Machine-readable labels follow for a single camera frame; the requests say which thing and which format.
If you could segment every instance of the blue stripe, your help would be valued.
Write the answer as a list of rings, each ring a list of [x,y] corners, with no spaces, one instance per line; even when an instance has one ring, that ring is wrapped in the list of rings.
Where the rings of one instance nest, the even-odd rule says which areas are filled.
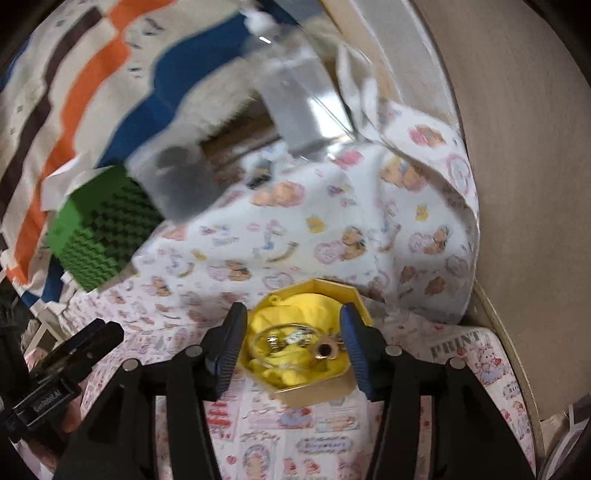
[[[36,304],[39,297],[37,295],[33,295],[30,291],[25,290],[25,293],[21,295],[22,302],[29,308]]]
[[[60,261],[52,255],[47,270],[47,279],[41,294],[43,301],[60,301],[61,291],[64,288],[64,283],[61,281],[63,274],[64,269],[61,267]]]
[[[274,2],[266,10],[280,23],[295,20]],[[154,91],[120,124],[97,167],[123,163],[143,143],[170,125],[187,93],[206,76],[237,58],[249,37],[244,16],[227,21],[170,48],[154,69]]]
[[[2,93],[4,91],[4,87],[7,85],[8,81],[10,80],[10,77],[12,75],[12,71],[14,70],[14,66],[16,65],[17,60],[20,58],[20,56],[23,54],[23,52],[27,49],[27,45],[29,45],[29,39],[26,39],[24,41],[24,43],[18,49],[18,52],[15,53],[14,57],[12,58],[12,60],[10,62],[10,65],[8,65],[8,68],[6,69],[4,74],[2,76],[0,76],[0,93]]]

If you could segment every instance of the yellow octagonal box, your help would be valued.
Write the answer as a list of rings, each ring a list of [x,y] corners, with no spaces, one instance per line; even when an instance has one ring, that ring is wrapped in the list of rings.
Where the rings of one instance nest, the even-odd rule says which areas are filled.
[[[269,295],[262,299],[254,309],[248,312],[248,321],[250,322],[253,316],[261,309],[271,307],[273,305],[271,299],[274,299],[274,301],[277,298],[280,300],[286,300],[289,297],[302,293],[317,293],[330,297],[342,304],[354,303],[363,322],[366,325],[372,324],[369,312],[363,304],[361,296],[355,287],[318,278],[306,280],[270,292]],[[347,359],[345,370],[333,377],[324,378],[322,380],[295,387],[278,389],[249,368],[249,362],[252,360],[252,357],[249,353],[249,346],[247,345],[246,338],[238,357],[238,364],[245,370],[247,375],[250,375],[255,380],[257,384],[262,386],[266,391],[272,394],[274,398],[282,401],[288,407],[300,408],[344,397],[351,393],[355,388],[355,375],[353,373],[353,368]]]

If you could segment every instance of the cartoon bear print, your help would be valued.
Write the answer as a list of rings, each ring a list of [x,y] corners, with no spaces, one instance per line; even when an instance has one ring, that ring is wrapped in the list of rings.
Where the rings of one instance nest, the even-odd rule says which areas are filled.
[[[246,281],[252,277],[250,270],[243,263],[226,260],[224,264],[230,269],[230,273],[228,274],[230,281]]]
[[[443,280],[441,277],[436,277],[432,279],[425,287],[425,295],[433,297],[434,295],[443,293],[444,290],[445,280]]]
[[[447,225],[440,226],[432,235],[414,233],[408,239],[408,249],[412,253],[437,255],[445,251],[451,235],[452,231]]]
[[[413,142],[423,147],[437,148],[447,145],[441,132],[427,125],[415,125],[408,131],[408,134]]]
[[[150,289],[150,295],[156,295],[157,297],[170,297],[171,293],[168,289],[168,285],[162,277],[152,277],[152,288]]]
[[[421,167],[414,167],[398,155],[393,156],[379,174],[386,183],[396,185],[409,192],[420,192],[427,184],[427,177]]]
[[[251,203],[259,207],[293,207],[304,198],[303,185],[292,181],[282,181],[271,187],[256,190]]]
[[[363,234],[357,227],[348,227],[343,232],[341,241],[345,245],[345,251],[340,255],[342,261],[353,260],[367,251]]]

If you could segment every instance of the brown stripe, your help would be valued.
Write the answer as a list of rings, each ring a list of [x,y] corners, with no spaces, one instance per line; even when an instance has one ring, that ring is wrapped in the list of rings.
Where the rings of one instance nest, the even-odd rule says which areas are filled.
[[[103,18],[100,11],[93,7],[86,12],[77,23],[63,36],[53,51],[45,70],[44,80],[46,84],[45,94],[41,97],[35,109],[25,122],[21,131],[16,152],[12,156],[8,168],[0,180],[0,220],[8,208],[8,204],[14,195],[14,191],[22,177],[22,168],[25,158],[31,149],[31,144],[39,133],[41,127],[45,124],[49,113],[51,112],[51,102],[49,101],[49,91],[51,84],[56,76],[57,69],[66,58],[70,50],[78,43],[82,36],[94,27]]]

